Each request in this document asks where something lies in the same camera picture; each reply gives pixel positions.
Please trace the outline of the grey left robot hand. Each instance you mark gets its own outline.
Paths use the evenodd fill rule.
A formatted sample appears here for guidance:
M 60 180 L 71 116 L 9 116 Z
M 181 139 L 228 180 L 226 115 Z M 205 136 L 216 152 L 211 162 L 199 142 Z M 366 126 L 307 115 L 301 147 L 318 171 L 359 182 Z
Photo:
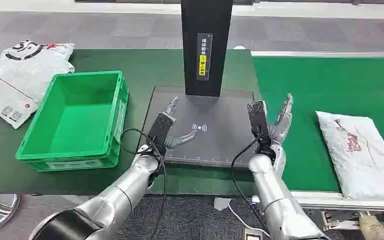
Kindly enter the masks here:
M 164 111 L 164 113 L 168 117 L 170 117 L 174 123 L 176 122 L 176 119 L 174 118 L 174 113 L 176 112 L 176 106 L 179 99 L 180 99 L 179 96 L 175 96 L 171 100 L 171 102 L 168 104 L 166 110 Z M 174 135 L 167 136 L 163 142 L 163 146 L 166 147 L 167 149 L 178 148 L 179 146 L 192 141 L 196 137 L 197 132 L 198 131 L 196 129 L 193 129 L 190 133 L 183 136 L 174 136 Z

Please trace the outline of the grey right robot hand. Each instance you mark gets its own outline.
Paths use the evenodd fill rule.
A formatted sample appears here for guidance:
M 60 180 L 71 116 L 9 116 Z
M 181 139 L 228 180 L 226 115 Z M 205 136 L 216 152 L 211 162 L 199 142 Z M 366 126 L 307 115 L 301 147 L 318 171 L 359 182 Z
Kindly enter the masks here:
M 292 107 L 294 103 L 293 96 L 288 93 L 287 100 L 284 101 L 283 106 L 280 108 L 274 124 L 269 125 L 269 136 L 275 144 L 281 145 L 290 129 L 292 123 Z

